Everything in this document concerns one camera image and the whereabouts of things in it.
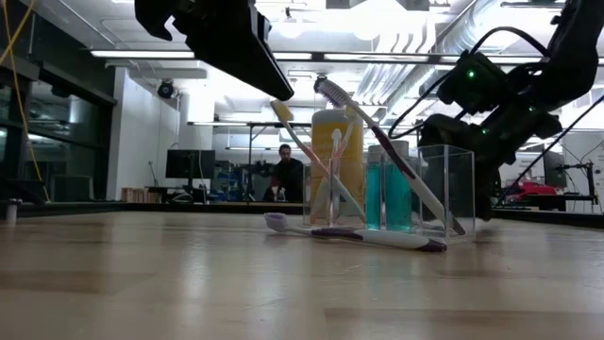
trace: ceiling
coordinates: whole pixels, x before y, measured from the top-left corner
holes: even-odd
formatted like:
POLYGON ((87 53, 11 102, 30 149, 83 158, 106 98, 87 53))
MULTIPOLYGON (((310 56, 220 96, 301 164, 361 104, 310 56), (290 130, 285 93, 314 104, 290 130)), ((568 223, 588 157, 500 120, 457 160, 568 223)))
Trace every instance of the ceiling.
MULTIPOLYGON (((428 52, 436 36, 451 23, 471 0, 448 0, 449 7, 434 7, 430 12, 407 12, 395 0, 366 0, 352 9, 326 9, 330 0, 257 0, 257 8, 272 22, 274 29, 269 45, 274 51, 330 52, 428 52), (284 8, 290 6, 292 18, 284 8)), ((502 8, 501 0, 478 0, 471 17, 463 17, 437 45, 444 53, 459 54, 465 44, 472 44, 495 26, 517 26, 547 44, 554 27, 549 21, 558 9, 502 8)), ((184 36, 171 25, 172 42, 151 37, 134 18, 129 0, 44 0, 36 11, 65 30, 89 48, 95 49, 188 49, 184 36)), ((491 53, 534 55, 525 42, 509 33, 493 36, 484 47, 491 53)), ((598 46, 604 52, 604 43, 598 46)), ((237 117, 261 112, 269 96, 201 61, 139 61, 133 69, 185 69, 207 71, 207 80, 216 103, 216 113, 237 117)), ((427 75, 433 66, 372 65, 369 63, 280 62, 279 67, 293 84, 296 95, 288 103, 294 107, 324 108, 326 102, 312 91, 313 77, 326 74, 345 90, 356 93, 357 99, 369 98, 388 106, 390 115, 381 124, 390 124, 400 108, 407 108, 417 97, 419 86, 430 81, 427 75)), ((158 79, 150 78, 152 84, 158 79)), ((598 73, 598 81, 604 74, 598 73)), ((186 87, 187 81, 177 81, 186 87)), ((428 101, 406 120, 425 118, 433 112, 454 115, 459 108, 428 101)))

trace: computer monitor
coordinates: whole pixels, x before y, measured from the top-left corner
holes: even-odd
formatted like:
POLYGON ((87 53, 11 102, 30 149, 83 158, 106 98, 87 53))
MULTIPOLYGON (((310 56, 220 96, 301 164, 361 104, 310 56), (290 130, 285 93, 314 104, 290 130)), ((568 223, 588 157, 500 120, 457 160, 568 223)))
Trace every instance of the computer monitor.
POLYGON ((566 172, 556 170, 564 165, 564 156, 552 151, 544 155, 545 184, 557 188, 566 188, 566 172))
POLYGON ((213 179, 215 159, 214 150, 168 150, 166 178, 188 179, 189 187, 193 179, 213 179))

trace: person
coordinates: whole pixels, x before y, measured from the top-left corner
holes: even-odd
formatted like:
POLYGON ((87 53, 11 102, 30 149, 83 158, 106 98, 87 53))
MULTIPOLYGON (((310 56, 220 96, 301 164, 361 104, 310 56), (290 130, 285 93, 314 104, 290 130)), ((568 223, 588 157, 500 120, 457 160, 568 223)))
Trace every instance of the person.
POLYGON ((304 164, 292 158, 292 148, 288 144, 279 147, 281 161, 273 170, 272 185, 285 188, 285 198, 288 202, 302 202, 304 186, 304 164))

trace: wooden table surface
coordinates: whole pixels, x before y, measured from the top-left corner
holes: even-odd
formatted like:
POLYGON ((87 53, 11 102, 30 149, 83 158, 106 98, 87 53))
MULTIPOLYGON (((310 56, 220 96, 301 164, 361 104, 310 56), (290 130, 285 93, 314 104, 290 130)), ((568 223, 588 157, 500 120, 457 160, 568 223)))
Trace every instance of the wooden table surface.
POLYGON ((0 228, 0 339, 601 340, 603 236, 492 221, 426 254, 243 214, 23 219, 0 228))

